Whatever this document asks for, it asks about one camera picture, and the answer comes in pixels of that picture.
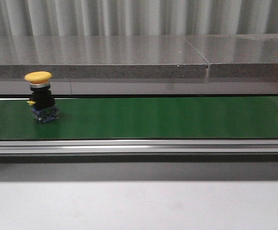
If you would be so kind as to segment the yellow mushroom push button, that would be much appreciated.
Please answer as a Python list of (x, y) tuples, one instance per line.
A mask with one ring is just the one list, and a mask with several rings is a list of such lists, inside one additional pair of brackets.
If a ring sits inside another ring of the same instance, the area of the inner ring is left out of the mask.
[(47, 71), (31, 72), (24, 79), (30, 82), (32, 95), (27, 103), (31, 106), (34, 119), (39, 123), (46, 123), (59, 118), (59, 109), (50, 91), (52, 74)]

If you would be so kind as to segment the grey stone counter slab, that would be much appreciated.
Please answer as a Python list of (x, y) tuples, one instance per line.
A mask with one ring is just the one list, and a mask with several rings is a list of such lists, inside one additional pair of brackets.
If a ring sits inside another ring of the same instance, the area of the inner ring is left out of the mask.
[(206, 69), (181, 36), (0, 36), (0, 79), (201, 79)]

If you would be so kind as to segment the grey right counter slab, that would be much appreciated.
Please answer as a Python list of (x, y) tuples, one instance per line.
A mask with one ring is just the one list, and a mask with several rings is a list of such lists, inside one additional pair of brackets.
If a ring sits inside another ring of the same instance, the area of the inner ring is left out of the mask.
[(205, 59), (208, 77), (278, 80), (278, 34), (186, 35)]

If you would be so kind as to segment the green conveyor belt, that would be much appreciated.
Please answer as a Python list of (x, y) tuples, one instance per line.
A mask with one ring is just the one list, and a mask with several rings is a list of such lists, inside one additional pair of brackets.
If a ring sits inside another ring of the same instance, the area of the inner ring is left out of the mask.
[(278, 138), (278, 96), (58, 99), (39, 124), (24, 100), (0, 101), (0, 139)]

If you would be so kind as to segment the grey pleated curtain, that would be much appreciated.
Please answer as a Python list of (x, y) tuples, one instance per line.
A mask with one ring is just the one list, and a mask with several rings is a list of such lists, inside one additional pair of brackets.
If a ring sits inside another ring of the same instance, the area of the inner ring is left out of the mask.
[(278, 0), (0, 0), (0, 35), (278, 34)]

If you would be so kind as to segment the aluminium conveyor frame rail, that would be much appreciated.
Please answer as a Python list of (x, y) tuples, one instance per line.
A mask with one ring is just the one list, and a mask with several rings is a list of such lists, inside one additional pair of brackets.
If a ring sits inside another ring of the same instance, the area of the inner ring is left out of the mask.
[(278, 155), (278, 139), (0, 141), (0, 156)]

